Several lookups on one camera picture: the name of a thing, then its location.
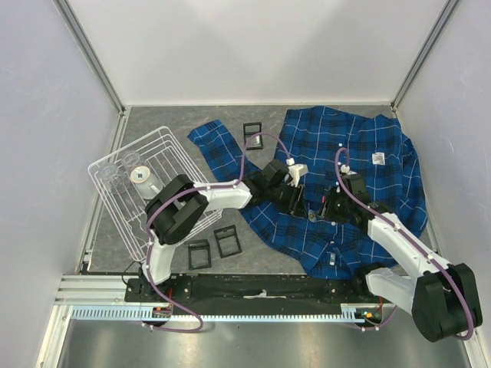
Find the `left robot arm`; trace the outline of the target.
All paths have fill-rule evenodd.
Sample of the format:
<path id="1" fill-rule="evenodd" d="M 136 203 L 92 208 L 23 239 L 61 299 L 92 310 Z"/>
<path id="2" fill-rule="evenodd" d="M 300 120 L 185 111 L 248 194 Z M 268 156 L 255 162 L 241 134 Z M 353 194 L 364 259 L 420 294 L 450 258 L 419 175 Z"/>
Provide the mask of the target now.
<path id="1" fill-rule="evenodd" d="M 300 183 L 307 173 L 305 164 L 274 159 L 264 169 L 230 182 L 194 182 L 186 174 L 178 175 L 145 208 L 150 244 L 142 266 L 142 293 L 151 301 L 167 296 L 175 249 L 207 212 L 252 209 L 270 202 L 281 213 L 307 218 L 305 187 Z"/>

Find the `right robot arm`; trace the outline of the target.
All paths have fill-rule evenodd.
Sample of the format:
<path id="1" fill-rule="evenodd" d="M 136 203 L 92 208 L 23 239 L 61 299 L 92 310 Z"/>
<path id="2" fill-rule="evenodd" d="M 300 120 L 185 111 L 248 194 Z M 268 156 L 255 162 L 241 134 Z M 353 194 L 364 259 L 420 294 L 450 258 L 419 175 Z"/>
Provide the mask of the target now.
<path id="1" fill-rule="evenodd" d="M 385 203 L 371 200 L 361 174 L 342 166 L 338 186 L 325 193 L 322 219 L 349 223 L 365 232 L 403 268 L 404 276 L 367 266 L 351 282 L 359 301 L 375 296 L 408 313 L 430 342 L 447 337 L 468 340 L 483 323 L 475 274 L 464 263 L 452 264 L 411 233 Z"/>

